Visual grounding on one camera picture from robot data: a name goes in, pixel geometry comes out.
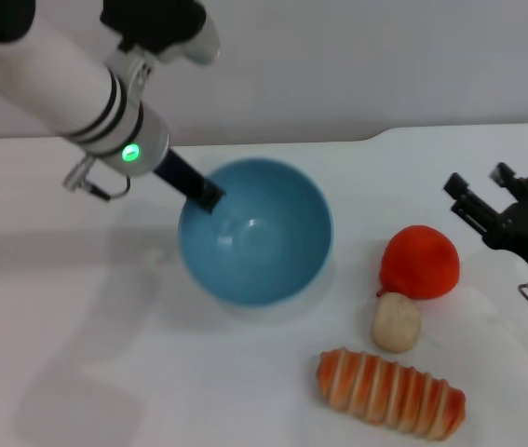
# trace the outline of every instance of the plastic food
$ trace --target plastic food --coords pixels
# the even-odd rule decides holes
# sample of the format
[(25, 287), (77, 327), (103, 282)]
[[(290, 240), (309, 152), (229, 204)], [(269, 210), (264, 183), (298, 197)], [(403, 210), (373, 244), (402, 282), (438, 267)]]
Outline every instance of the plastic food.
[(372, 339), (388, 352), (404, 352), (416, 345), (421, 333), (421, 311), (406, 296), (386, 293), (377, 305)]
[(338, 412), (427, 440), (447, 440), (465, 419), (465, 394), (415, 368), (344, 348), (321, 354), (319, 389)]
[(459, 278), (458, 252), (450, 239), (428, 226), (409, 226), (387, 244), (377, 296), (395, 291), (429, 300), (451, 291)]

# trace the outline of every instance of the bowl rim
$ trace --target bowl rim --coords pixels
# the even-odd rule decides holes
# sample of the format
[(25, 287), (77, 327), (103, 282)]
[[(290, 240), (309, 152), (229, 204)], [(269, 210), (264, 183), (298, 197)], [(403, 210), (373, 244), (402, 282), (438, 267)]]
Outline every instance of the bowl rim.
[(185, 253), (183, 251), (183, 244), (182, 244), (182, 238), (183, 238), (183, 216), (185, 215), (185, 211), (187, 209), (187, 204), (190, 203), (188, 200), (185, 201), (183, 204), (183, 209), (181, 210), (181, 214), (179, 216), (179, 222), (177, 225), (177, 243), (179, 244), (179, 253), (181, 254), (181, 258), (183, 259), (183, 264), (187, 271), (189, 272), (189, 275), (191, 276), (191, 279), (206, 293), (213, 296), (217, 300), (220, 300), (222, 302), (228, 303), (230, 305), (236, 305), (238, 307), (245, 307), (245, 308), (264, 308), (268, 306), (278, 305), (280, 303), (286, 303), (287, 301), (291, 301), (292, 299), (297, 299), (299, 295), (301, 295), (306, 289), (308, 289), (313, 282), (317, 278), (319, 278), (320, 274), (323, 272), (325, 268), (328, 267), (331, 255), (332, 255), (332, 248), (334, 243), (334, 222), (333, 222), (333, 216), (332, 216), (332, 209), (330, 207), (330, 203), (328, 202), (328, 199), (324, 196), (323, 191), (318, 186), (316, 182), (313, 181), (313, 179), (303, 172), (300, 169), (297, 169), (290, 163), (286, 163), (285, 161), (277, 160), (272, 157), (265, 157), (265, 156), (258, 156), (258, 157), (248, 157), (248, 158), (240, 158), (233, 161), (230, 161), (228, 163), (222, 164), (218, 168), (212, 170), (210, 173), (206, 174), (206, 178), (210, 178), (215, 174), (218, 174), (226, 169), (235, 168), (238, 165), (245, 164), (245, 163), (269, 163), (273, 165), (280, 166), (284, 169), (291, 170), (293, 173), (297, 174), (298, 176), (305, 179), (314, 189), (314, 191), (318, 194), (318, 196), (321, 198), (321, 202), (324, 205), (324, 209), (328, 215), (328, 220), (330, 223), (330, 240), (328, 241), (328, 247), (326, 249), (326, 254), (324, 256), (323, 261), (319, 264), (318, 269), (314, 272), (314, 274), (311, 276), (311, 278), (304, 284), (304, 286), (296, 291), (295, 293), (292, 293), (290, 295), (283, 296), (282, 298), (278, 298), (271, 302), (266, 303), (239, 303), (237, 301), (234, 301), (232, 299), (226, 298), (224, 296), (221, 296), (213, 291), (211, 291), (208, 287), (206, 287), (203, 282), (199, 279), (198, 275), (193, 271), (193, 269), (190, 267), (190, 264), (187, 263), (187, 259), (185, 256)]

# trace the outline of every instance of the green indicator light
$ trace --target green indicator light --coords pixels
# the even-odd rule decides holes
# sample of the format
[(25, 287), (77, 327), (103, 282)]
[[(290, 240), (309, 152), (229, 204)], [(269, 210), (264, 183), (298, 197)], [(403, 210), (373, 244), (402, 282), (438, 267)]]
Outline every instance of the green indicator light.
[(129, 144), (123, 149), (121, 154), (123, 161), (133, 161), (139, 158), (140, 156), (140, 146), (138, 144)]

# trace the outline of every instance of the toy tomato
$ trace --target toy tomato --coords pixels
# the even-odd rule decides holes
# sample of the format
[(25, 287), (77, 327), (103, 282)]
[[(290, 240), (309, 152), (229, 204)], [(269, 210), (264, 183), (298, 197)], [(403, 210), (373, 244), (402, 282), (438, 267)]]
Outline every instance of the toy tomato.
[(387, 244), (379, 278), (382, 289), (377, 296), (395, 291), (414, 300), (438, 298), (458, 283), (458, 252), (439, 231), (409, 226)]

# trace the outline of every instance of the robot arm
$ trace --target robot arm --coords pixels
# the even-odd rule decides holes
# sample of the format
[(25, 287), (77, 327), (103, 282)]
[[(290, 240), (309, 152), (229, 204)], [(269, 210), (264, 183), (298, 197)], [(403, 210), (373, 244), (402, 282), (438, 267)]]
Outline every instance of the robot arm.
[[(516, 203), (497, 213), (468, 189), (468, 183), (460, 175), (454, 173), (444, 186), (455, 200), (452, 211), (477, 231), (489, 248), (516, 253), (528, 264), (528, 178), (517, 178), (504, 163), (495, 167), (491, 178), (498, 186), (506, 188)], [(528, 301), (526, 289), (528, 284), (519, 286), (519, 292)]]
[(0, 0), (0, 95), (85, 153), (67, 189), (115, 198), (87, 178), (100, 160), (128, 179), (128, 189), (129, 178), (153, 172), (212, 211), (223, 191), (169, 147), (169, 130), (142, 93), (159, 61), (213, 62), (220, 46), (213, 23), (194, 0), (103, 6), (102, 22), (122, 35), (106, 63), (52, 28), (35, 0)]

